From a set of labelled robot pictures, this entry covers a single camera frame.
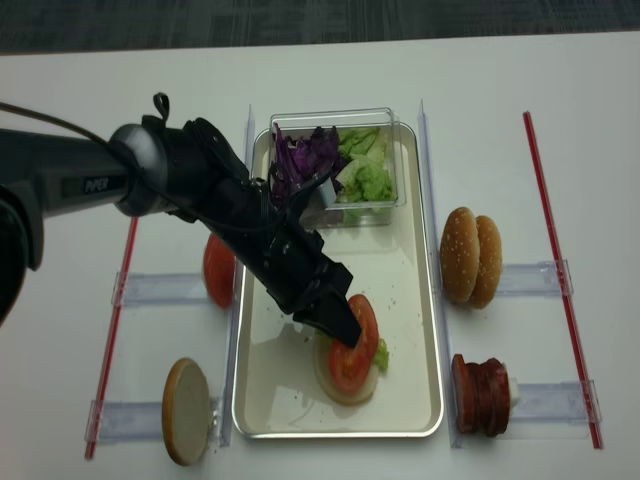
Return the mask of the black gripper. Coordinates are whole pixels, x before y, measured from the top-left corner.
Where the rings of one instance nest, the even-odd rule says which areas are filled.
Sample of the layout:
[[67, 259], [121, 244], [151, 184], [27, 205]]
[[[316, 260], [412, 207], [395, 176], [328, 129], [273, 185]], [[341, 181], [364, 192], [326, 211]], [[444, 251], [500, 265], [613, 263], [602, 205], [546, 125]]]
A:
[[356, 346], [362, 327], [346, 299], [353, 276], [323, 253], [321, 235], [300, 225], [294, 207], [279, 211], [262, 186], [211, 174], [197, 219], [294, 321]]

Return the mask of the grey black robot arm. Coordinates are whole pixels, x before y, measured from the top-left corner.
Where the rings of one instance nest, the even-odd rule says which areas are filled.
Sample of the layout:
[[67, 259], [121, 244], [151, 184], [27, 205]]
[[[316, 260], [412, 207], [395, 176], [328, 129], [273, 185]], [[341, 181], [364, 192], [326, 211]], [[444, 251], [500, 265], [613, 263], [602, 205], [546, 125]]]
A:
[[279, 308], [348, 346], [360, 337], [347, 268], [323, 251], [300, 214], [314, 185], [275, 206], [204, 119], [182, 128], [157, 117], [120, 127], [107, 143], [5, 130], [1, 134], [1, 311], [40, 267], [44, 221], [104, 204], [129, 217], [167, 213], [200, 222], [266, 287]]

